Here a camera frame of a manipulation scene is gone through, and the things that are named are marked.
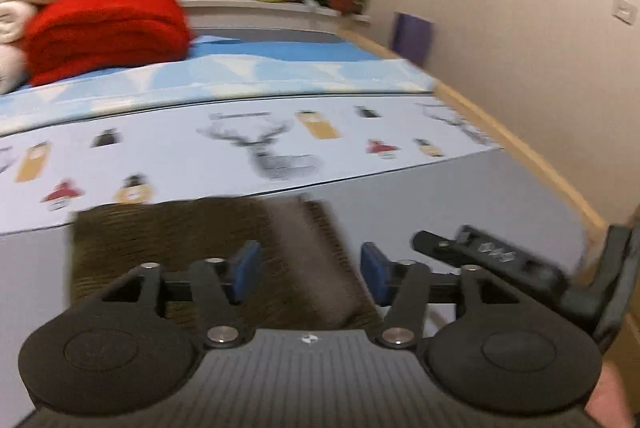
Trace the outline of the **person's hand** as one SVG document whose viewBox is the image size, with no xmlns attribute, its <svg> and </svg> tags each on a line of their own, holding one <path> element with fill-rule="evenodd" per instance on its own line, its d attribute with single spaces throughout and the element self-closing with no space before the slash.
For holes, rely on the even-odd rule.
<svg viewBox="0 0 640 428">
<path fill-rule="evenodd" d="M 604 428 L 632 428 L 636 418 L 628 405 L 617 367 L 605 362 L 600 378 L 586 405 L 586 413 Z"/>
</svg>

